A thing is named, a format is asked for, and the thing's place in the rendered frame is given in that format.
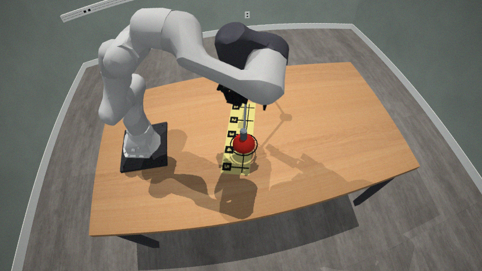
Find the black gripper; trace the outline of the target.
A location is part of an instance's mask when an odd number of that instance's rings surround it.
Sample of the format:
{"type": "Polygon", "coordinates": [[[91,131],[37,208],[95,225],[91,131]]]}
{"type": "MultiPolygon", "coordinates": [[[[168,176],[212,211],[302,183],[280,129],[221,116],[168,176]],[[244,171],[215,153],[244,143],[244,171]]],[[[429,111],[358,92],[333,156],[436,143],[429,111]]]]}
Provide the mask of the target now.
{"type": "MultiPolygon", "coordinates": [[[[219,84],[218,87],[217,87],[217,90],[223,92],[224,97],[225,97],[225,99],[227,100],[227,97],[228,97],[228,94],[229,94],[229,90],[230,90],[230,89],[227,88],[227,87],[225,87],[225,86],[223,86],[223,85],[220,85],[220,84],[219,84]]],[[[266,110],[266,106],[267,106],[267,105],[263,105],[263,110],[264,110],[264,111],[266,110]]]]}

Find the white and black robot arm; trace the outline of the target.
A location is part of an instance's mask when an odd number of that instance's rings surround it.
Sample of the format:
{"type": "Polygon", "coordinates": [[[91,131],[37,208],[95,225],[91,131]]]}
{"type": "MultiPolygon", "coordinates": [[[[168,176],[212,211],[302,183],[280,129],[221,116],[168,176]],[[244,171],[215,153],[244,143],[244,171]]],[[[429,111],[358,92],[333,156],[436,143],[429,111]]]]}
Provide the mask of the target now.
{"type": "Polygon", "coordinates": [[[283,96],[289,45],[282,37],[231,22],[218,30],[215,47],[219,60],[205,51],[203,30],[192,14],[166,8],[138,10],[116,39],[101,44],[104,91],[98,115],[107,125],[123,119],[126,158],[150,158],[160,146],[144,113],[146,81],[134,74],[151,49],[167,51],[186,70],[229,88],[226,103],[269,105],[283,96]]]}

